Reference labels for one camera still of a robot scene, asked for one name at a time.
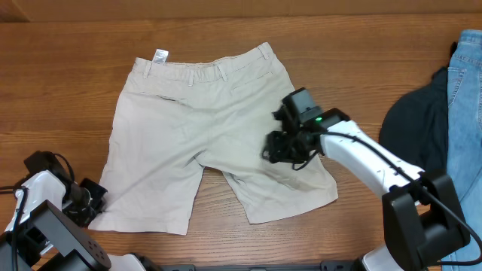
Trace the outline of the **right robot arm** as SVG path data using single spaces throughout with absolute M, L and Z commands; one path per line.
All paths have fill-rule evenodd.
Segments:
M 263 157 L 305 168 L 321 154 L 338 162 L 381 198 L 384 243 L 355 260 L 326 260 L 322 270 L 426 270 L 474 236 L 450 176 L 426 172 L 367 136 L 337 108 L 323 111 L 310 92 L 288 94 L 273 112 L 280 131 L 266 137 Z

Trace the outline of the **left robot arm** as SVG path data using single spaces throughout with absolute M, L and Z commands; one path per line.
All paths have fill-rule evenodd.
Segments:
M 43 270 L 156 270 L 139 254 L 115 256 L 84 232 L 102 212 L 107 190 L 85 178 L 75 180 L 66 158 L 36 151 L 25 159 L 28 174 L 3 187 L 17 200 L 11 222 L 1 235 L 1 268 L 30 270 L 52 248 L 57 253 Z

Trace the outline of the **beige shorts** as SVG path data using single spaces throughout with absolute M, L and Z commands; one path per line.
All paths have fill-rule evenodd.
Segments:
M 268 43 L 210 63 L 139 58 L 117 101 L 107 190 L 92 230 L 185 235 L 207 167 L 222 172 L 248 221 L 277 221 L 326 206 L 337 185 L 319 158 L 300 171 L 263 159 L 272 113 L 294 90 Z

